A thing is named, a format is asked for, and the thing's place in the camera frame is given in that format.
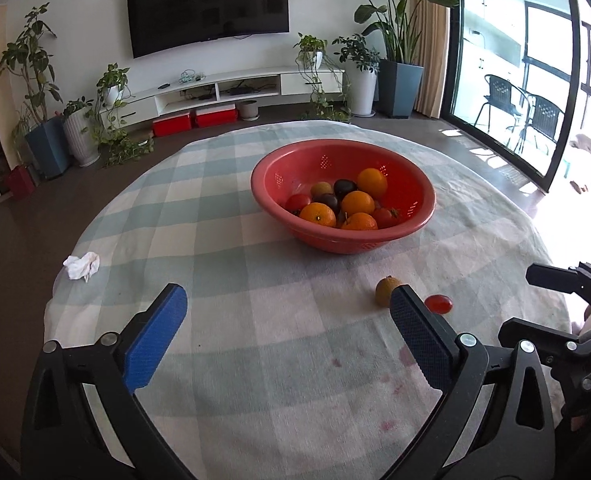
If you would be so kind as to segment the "red cherry tomato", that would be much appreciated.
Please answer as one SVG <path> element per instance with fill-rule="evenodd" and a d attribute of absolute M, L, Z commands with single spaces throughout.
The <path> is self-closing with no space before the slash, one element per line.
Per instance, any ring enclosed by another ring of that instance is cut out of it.
<path fill-rule="evenodd" d="M 445 315 L 453 310 L 452 299 L 445 295 L 432 295 L 425 299 L 425 307 L 432 313 Z"/>

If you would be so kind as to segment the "brown kiwi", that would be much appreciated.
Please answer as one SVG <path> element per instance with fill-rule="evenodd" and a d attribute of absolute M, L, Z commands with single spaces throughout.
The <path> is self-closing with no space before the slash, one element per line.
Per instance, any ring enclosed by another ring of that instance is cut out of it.
<path fill-rule="evenodd" d="M 375 289 L 375 300 L 376 304 L 381 308 L 390 307 L 390 301 L 394 290 L 402 286 L 403 282 L 394 276 L 389 275 L 386 278 L 382 278 Z"/>
<path fill-rule="evenodd" d="M 318 198 L 326 194 L 333 194 L 333 186 L 329 182 L 320 181 L 311 186 L 313 200 L 318 200 Z"/>

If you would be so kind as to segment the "red tomato with calyx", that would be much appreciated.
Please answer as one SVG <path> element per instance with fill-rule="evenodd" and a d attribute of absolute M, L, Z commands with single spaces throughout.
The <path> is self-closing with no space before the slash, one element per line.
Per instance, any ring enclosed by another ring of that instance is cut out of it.
<path fill-rule="evenodd" d="M 399 224 L 399 213 L 394 208 L 380 207 L 373 211 L 373 219 L 379 230 L 390 229 Z"/>

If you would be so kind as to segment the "small stemmed tangerine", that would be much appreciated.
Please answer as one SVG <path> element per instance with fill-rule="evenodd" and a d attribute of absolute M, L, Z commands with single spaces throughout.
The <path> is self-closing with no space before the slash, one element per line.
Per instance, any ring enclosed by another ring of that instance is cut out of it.
<path fill-rule="evenodd" d="M 376 231 L 378 223 L 371 214 L 355 212 L 355 214 L 345 219 L 341 229 L 346 231 Z"/>

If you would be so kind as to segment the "dark purple plum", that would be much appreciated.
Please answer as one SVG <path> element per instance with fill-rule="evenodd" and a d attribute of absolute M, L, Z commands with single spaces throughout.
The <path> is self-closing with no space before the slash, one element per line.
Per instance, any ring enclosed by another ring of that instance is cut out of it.
<path fill-rule="evenodd" d="M 339 202 L 342 202 L 347 194 L 357 190 L 357 184 L 349 179 L 338 179 L 333 183 L 333 194 L 335 194 Z"/>
<path fill-rule="evenodd" d="M 338 197 L 335 196 L 335 194 L 325 193 L 323 195 L 320 195 L 317 198 L 317 202 L 328 206 L 334 212 L 338 212 L 340 210 L 340 202 L 338 200 Z"/>

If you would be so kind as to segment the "large top orange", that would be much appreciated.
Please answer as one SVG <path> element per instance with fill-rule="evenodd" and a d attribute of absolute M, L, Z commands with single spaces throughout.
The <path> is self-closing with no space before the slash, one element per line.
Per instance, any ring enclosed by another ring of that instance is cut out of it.
<path fill-rule="evenodd" d="M 335 228 L 337 226 L 335 212 L 323 203 L 310 203 L 306 205 L 301 210 L 299 218 L 315 223 L 317 226 L 327 226 L 328 228 Z"/>

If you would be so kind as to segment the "black patio chair right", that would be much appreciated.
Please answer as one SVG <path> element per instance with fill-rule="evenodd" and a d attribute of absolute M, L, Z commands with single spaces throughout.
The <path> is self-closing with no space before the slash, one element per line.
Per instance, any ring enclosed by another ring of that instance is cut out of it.
<path fill-rule="evenodd" d="M 559 140 L 558 124 L 563 117 L 563 111 L 554 102 L 534 93 L 527 93 L 527 117 L 519 132 L 515 149 L 522 154 L 527 143 L 527 130 L 532 129 L 543 136 L 549 143 L 556 145 Z"/>

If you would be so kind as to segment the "black patio chair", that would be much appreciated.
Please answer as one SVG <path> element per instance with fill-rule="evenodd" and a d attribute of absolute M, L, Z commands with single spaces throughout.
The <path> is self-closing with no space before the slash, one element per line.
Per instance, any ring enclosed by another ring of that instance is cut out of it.
<path fill-rule="evenodd" d="M 554 102 L 534 93 L 527 93 L 527 117 L 519 132 L 515 149 L 522 154 L 527 143 L 527 130 L 532 129 L 543 136 L 549 143 L 556 145 L 559 140 L 558 124 L 563 117 L 563 111 Z"/>
<path fill-rule="evenodd" d="M 486 112 L 486 134 L 491 136 L 494 112 L 503 113 L 510 118 L 509 124 L 505 127 L 509 132 L 505 147 L 509 148 L 513 143 L 512 151 L 521 153 L 524 148 L 525 128 L 527 128 L 531 108 L 527 92 L 510 80 L 498 75 L 485 74 L 484 80 L 489 86 L 489 90 L 487 90 L 478 116 L 474 120 L 474 127 L 478 127 L 483 112 Z"/>

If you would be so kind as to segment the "crumpled white tissue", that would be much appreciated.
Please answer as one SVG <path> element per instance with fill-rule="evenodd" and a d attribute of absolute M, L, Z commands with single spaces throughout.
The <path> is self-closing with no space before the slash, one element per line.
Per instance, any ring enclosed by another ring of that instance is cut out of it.
<path fill-rule="evenodd" d="M 63 261 L 66 275 L 71 281 L 84 281 L 88 283 L 90 278 L 100 269 L 101 259 L 96 252 L 86 252 L 82 257 L 68 256 Z"/>

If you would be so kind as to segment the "black patio chair left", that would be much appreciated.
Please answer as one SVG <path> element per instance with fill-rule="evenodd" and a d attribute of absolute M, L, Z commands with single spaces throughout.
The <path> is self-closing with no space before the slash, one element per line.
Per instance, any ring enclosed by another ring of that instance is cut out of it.
<path fill-rule="evenodd" d="M 498 75 L 485 74 L 484 80 L 489 86 L 489 90 L 487 90 L 478 116 L 474 120 L 474 127 L 478 127 L 483 112 L 486 112 L 486 134 L 491 136 L 494 112 L 503 113 L 510 118 L 509 124 L 505 127 L 509 132 L 505 147 L 509 148 L 513 143 L 512 151 L 521 153 L 524 148 L 525 128 L 527 128 L 531 108 L 527 92 L 510 80 Z"/>

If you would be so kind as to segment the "checkered green white tablecloth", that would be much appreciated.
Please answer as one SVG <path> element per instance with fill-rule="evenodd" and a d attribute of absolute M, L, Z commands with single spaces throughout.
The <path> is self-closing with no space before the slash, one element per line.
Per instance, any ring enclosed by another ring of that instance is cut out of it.
<path fill-rule="evenodd" d="M 302 244 L 260 209 L 251 174 L 292 142 L 356 140 L 414 162 L 437 193 L 420 231 L 359 255 Z M 565 300 L 525 272 L 548 254 L 530 218 L 437 151 L 334 122 L 287 122 L 186 145 L 106 205 L 75 254 L 89 280 L 60 274 L 45 336 L 83 346 L 121 330 L 165 285 L 189 310 L 137 393 L 158 431 L 201 479 L 376 479 L 439 398 L 375 300 L 395 276 L 453 300 L 448 322 L 495 344 L 509 318 L 568 330 Z"/>

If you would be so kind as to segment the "blue planter tall plant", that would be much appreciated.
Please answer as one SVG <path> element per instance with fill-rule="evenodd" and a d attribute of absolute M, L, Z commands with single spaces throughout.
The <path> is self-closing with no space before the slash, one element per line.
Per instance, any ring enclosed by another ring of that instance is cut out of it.
<path fill-rule="evenodd" d="M 445 9 L 458 6 L 459 0 L 366 0 L 354 12 L 354 22 L 368 36 L 379 32 L 385 55 L 379 64 L 378 96 L 381 113 L 390 118 L 408 118 L 418 96 L 423 67 L 416 63 L 421 32 L 418 10 L 422 3 Z"/>

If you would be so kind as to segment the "small red floor box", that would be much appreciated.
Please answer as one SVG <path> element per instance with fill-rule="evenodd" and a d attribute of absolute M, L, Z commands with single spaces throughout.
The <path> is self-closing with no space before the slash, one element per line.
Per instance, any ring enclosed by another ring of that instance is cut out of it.
<path fill-rule="evenodd" d="M 4 179 L 14 200 L 22 200 L 35 192 L 36 185 L 27 167 L 18 165 L 13 168 Z"/>

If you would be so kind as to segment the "red plastic colander bowl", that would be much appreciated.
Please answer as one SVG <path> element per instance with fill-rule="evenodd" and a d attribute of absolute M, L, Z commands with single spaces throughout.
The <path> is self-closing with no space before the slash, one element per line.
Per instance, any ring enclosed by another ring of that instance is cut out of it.
<path fill-rule="evenodd" d="M 379 203 L 402 216 L 396 226 L 371 232 L 331 229 L 297 218 L 284 208 L 291 195 L 317 182 L 353 180 L 367 168 L 376 168 L 387 178 L 389 187 Z M 419 231 L 437 204 L 433 184 L 410 159 L 375 144 L 340 139 L 295 142 L 269 153 L 253 169 L 251 190 L 260 208 L 298 240 L 341 255 L 369 252 Z"/>

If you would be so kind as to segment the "beige curtain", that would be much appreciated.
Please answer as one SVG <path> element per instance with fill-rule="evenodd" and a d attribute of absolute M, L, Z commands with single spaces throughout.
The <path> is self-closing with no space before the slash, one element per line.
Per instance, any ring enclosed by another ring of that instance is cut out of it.
<path fill-rule="evenodd" d="M 428 1 L 411 0 L 411 3 L 411 11 L 416 11 L 416 30 L 420 34 L 415 61 L 423 67 L 415 110 L 427 117 L 439 118 L 444 96 L 451 10 Z"/>

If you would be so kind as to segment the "trailing plant on console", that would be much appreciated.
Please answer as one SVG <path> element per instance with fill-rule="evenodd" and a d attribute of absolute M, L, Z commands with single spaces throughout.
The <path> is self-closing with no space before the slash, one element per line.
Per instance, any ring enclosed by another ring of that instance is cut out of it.
<path fill-rule="evenodd" d="M 344 73 L 327 55 L 328 41 L 313 35 L 297 34 L 297 71 L 309 90 L 308 118 L 350 121 L 346 104 Z"/>

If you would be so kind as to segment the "white planter bushy plant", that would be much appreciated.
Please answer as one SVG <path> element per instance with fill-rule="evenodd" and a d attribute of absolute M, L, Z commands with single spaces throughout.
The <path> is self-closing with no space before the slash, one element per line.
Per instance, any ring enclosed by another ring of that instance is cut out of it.
<path fill-rule="evenodd" d="M 347 106 L 355 117 L 373 117 L 373 101 L 380 67 L 380 55 L 361 34 L 340 36 L 332 41 L 335 55 L 346 73 Z"/>

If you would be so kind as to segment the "blue planter left tree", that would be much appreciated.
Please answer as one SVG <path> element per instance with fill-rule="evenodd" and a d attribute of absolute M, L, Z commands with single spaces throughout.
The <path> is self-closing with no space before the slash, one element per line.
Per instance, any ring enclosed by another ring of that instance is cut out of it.
<path fill-rule="evenodd" d="M 51 180 L 60 177 L 68 169 L 70 155 L 62 118 L 59 115 L 51 116 L 47 108 L 47 94 L 55 101 L 62 102 L 60 89 L 54 83 L 56 74 L 50 62 L 51 55 L 40 45 L 45 32 L 56 36 L 41 18 L 48 11 L 48 5 L 46 2 L 34 6 L 25 15 L 26 24 L 22 32 L 2 52 L 0 75 L 6 70 L 21 77 L 26 87 L 18 119 L 11 130 L 11 146 L 22 167 L 28 164 L 28 159 L 23 156 L 26 151 L 30 151 L 40 174 L 46 180 Z"/>

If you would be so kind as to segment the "white ribbed planter plant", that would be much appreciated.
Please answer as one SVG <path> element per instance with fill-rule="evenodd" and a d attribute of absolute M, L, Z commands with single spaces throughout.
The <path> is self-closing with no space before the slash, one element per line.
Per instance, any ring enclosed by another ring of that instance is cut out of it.
<path fill-rule="evenodd" d="M 88 167 L 100 158 L 90 125 L 92 101 L 84 96 L 68 101 L 63 110 L 63 128 L 68 148 L 79 167 Z"/>

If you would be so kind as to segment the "hanging pothos plant left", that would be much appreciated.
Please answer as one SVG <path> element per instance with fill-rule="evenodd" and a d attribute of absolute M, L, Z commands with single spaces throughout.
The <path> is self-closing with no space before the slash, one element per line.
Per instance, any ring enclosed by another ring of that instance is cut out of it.
<path fill-rule="evenodd" d="M 126 129 L 123 110 L 127 103 L 128 67 L 109 63 L 96 83 L 96 99 L 87 113 L 92 140 L 105 156 L 104 166 L 135 162 L 153 152 L 153 140 L 134 140 Z"/>

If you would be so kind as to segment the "red storage box left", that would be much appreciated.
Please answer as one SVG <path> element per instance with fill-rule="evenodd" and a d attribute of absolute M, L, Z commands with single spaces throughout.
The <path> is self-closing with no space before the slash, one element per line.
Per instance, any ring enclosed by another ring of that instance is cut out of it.
<path fill-rule="evenodd" d="M 181 112 L 175 115 L 160 117 L 152 122 L 154 136 L 173 136 L 192 129 L 192 118 L 190 112 Z"/>

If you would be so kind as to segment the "red storage box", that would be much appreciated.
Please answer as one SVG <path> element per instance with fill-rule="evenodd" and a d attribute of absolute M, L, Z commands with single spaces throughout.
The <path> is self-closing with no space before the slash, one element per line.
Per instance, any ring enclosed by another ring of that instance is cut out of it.
<path fill-rule="evenodd" d="M 199 108 L 194 112 L 194 122 L 199 128 L 232 124 L 238 120 L 238 110 L 232 103 Z"/>
<path fill-rule="evenodd" d="M 173 136 L 192 129 L 192 118 L 190 112 L 181 112 L 175 115 L 160 117 L 152 122 L 154 136 Z"/>

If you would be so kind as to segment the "small grey round pot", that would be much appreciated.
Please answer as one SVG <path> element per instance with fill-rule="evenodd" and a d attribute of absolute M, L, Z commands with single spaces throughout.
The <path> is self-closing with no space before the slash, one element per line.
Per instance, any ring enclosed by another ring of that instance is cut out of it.
<path fill-rule="evenodd" d="M 260 117 L 260 107 L 256 100 L 245 100 L 237 104 L 238 114 L 244 122 L 254 122 Z"/>

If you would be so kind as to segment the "red storage box right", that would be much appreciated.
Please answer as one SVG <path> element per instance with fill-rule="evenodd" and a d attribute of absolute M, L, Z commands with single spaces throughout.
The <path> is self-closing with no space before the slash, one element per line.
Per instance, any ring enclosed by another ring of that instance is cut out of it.
<path fill-rule="evenodd" d="M 238 110 L 232 103 L 199 108 L 194 112 L 194 122 L 199 128 L 232 124 L 238 120 Z"/>

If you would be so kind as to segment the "white tv console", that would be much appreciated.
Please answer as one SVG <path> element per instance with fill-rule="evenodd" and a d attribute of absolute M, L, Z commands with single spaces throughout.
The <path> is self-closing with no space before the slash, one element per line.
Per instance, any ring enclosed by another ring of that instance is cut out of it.
<path fill-rule="evenodd" d="M 125 99 L 123 117 L 129 128 L 185 110 L 245 100 L 256 100 L 262 106 L 305 103 L 309 90 L 295 65 L 239 70 L 138 91 Z"/>

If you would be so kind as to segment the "wall mounted black television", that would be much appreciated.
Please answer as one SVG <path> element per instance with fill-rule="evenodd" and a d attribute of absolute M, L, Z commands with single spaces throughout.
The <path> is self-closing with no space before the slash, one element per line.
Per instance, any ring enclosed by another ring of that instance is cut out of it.
<path fill-rule="evenodd" d="M 281 34 L 289 0 L 127 0 L 135 58 L 216 39 Z"/>

